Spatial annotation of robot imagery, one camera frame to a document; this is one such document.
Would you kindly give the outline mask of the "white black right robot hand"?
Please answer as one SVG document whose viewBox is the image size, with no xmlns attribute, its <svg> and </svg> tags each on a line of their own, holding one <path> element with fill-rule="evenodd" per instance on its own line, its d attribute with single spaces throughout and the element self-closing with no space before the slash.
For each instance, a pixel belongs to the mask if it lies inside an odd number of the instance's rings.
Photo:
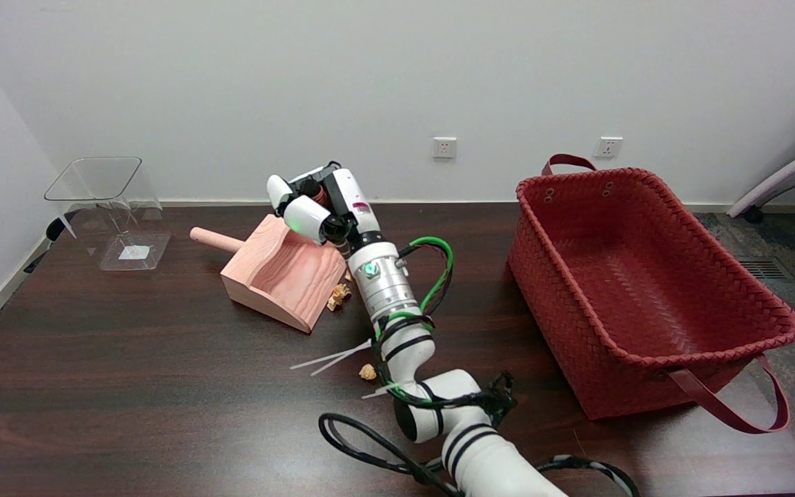
<svg viewBox="0 0 795 497">
<path fill-rule="evenodd" d="M 378 220 L 350 170 L 331 161 L 297 178 L 268 177 L 275 216 L 315 244 L 332 244 L 348 259 L 369 244 L 383 242 Z"/>
</svg>

